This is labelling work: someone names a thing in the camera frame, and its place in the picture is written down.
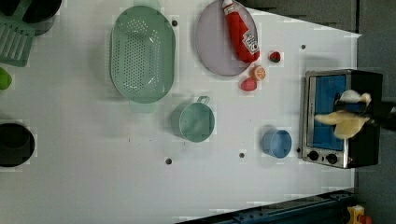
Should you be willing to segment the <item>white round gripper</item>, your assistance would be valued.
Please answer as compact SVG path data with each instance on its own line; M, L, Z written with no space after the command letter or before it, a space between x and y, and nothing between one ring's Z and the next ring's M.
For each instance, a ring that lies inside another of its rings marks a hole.
M371 95L356 92L344 92L335 101L334 110L344 110L353 113L363 113L371 103ZM373 105L370 110L369 125L381 127L389 131L396 131L396 104L393 102L380 102Z

